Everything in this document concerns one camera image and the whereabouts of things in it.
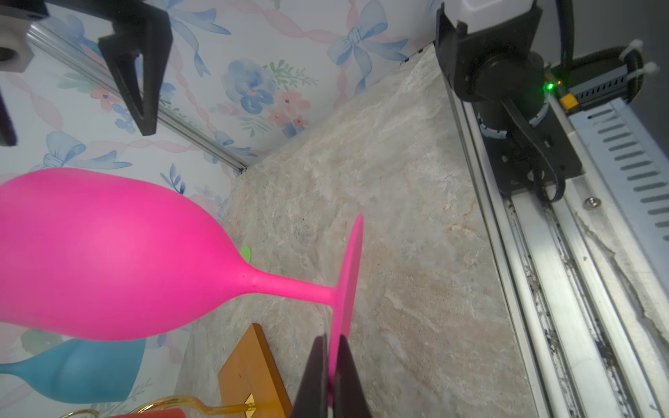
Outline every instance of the black mount plate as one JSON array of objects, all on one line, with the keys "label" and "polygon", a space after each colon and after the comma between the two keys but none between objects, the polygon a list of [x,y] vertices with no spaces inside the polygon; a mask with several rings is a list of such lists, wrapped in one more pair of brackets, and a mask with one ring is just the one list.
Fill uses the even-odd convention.
[{"label": "black mount plate", "polygon": [[[550,148],[565,178],[569,179],[581,174],[581,160],[576,155],[552,108],[549,108],[546,116],[534,130]],[[510,196],[517,190],[533,189],[533,184],[527,175],[531,171],[531,162],[536,159],[536,152],[522,134],[518,133],[520,138],[516,138],[515,135],[515,128],[513,128],[508,131],[505,139],[483,136],[483,143],[495,174],[497,187],[505,196]],[[539,164],[545,173],[549,173],[543,161],[539,161]],[[548,178],[547,183],[551,184],[551,182],[552,179]]]}]

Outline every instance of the blue flower pattern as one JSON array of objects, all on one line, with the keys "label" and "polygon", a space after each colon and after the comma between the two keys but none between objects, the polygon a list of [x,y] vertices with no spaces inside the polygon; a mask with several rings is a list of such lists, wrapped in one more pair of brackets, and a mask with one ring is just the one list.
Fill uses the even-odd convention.
[{"label": "blue flower pattern", "polygon": [[[245,156],[257,156],[256,154],[251,152],[251,147],[250,146],[245,146],[243,148],[238,147],[238,146],[230,146],[235,143],[235,141],[230,138],[228,134],[226,134],[223,131],[216,131],[216,133],[213,135],[214,139],[218,144],[221,146],[224,146],[228,149],[231,149],[234,153],[239,154],[239,155],[245,155]],[[218,163],[218,159],[214,157],[213,155],[209,154],[208,152],[205,151],[204,154],[205,160],[209,161],[211,164],[216,164]]]},{"label": "blue flower pattern", "polygon": [[195,62],[195,69],[200,77],[203,77],[204,74],[211,75],[202,60],[202,57],[200,57],[200,44],[197,41],[195,34],[184,24],[184,22],[190,23],[191,25],[211,33],[229,35],[230,31],[214,23],[216,20],[216,9],[209,9],[206,11],[183,11],[175,9],[174,6],[182,1],[183,0],[153,0],[151,3],[154,6],[167,11],[172,30],[177,32],[191,46],[191,48],[193,48],[193,51],[195,52],[193,61]]},{"label": "blue flower pattern", "polygon": [[128,112],[128,109],[124,108],[118,103],[114,103],[112,105],[112,110],[123,118],[116,119],[117,128],[125,129],[125,131],[129,134],[134,134],[137,132],[137,129],[135,129],[134,125],[132,124],[132,116],[130,115],[130,112]]},{"label": "blue flower pattern", "polygon": [[402,39],[396,42],[377,42],[369,38],[379,35],[388,29],[388,19],[383,6],[378,0],[372,0],[363,7],[358,18],[358,25],[348,35],[340,36],[327,51],[328,57],[338,66],[344,65],[351,57],[351,52],[363,72],[363,78],[355,86],[355,94],[366,88],[365,78],[372,72],[372,60],[369,54],[358,46],[361,43],[373,53],[393,61],[404,61],[407,56],[399,53],[409,41]]},{"label": "blue flower pattern", "polygon": [[228,200],[227,198],[223,199],[219,195],[214,194],[214,192],[209,188],[209,185],[205,185],[203,187],[196,187],[195,190],[198,193],[201,193],[211,199],[215,204],[216,204],[216,220],[221,222],[223,221],[223,216],[225,215],[225,211],[227,210],[227,203]]},{"label": "blue flower pattern", "polygon": [[223,84],[227,97],[251,114],[259,114],[264,104],[274,103],[274,75],[252,60],[232,61],[223,76]]},{"label": "blue flower pattern", "polygon": [[46,136],[49,153],[44,156],[42,164],[35,165],[30,171],[59,169],[66,165],[79,169],[114,170],[129,167],[131,163],[116,161],[116,151],[94,159],[73,161],[72,159],[86,150],[86,145],[65,132],[51,132]]}]

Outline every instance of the screw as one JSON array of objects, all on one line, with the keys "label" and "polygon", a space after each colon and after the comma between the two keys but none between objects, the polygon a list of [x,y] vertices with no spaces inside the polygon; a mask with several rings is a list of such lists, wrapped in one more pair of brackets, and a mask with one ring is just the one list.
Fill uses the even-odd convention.
[{"label": "screw", "polygon": [[599,197],[588,197],[583,204],[591,209],[601,206],[601,199]]}]

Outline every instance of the red object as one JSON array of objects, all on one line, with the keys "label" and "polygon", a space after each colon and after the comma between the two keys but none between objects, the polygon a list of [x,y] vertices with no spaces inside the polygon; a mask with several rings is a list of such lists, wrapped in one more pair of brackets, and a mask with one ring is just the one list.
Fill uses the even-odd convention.
[{"label": "red object", "polygon": [[165,409],[163,411],[147,411],[141,414],[117,415],[111,418],[186,418],[186,414],[180,409]]}]

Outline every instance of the glass stem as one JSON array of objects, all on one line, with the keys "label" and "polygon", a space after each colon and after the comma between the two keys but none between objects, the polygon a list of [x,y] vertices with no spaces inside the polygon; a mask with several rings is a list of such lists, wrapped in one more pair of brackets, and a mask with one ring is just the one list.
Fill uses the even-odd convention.
[{"label": "glass stem", "polygon": [[244,293],[263,293],[328,306],[332,306],[335,298],[335,288],[275,276],[260,270],[246,278],[246,282],[248,287]]}]

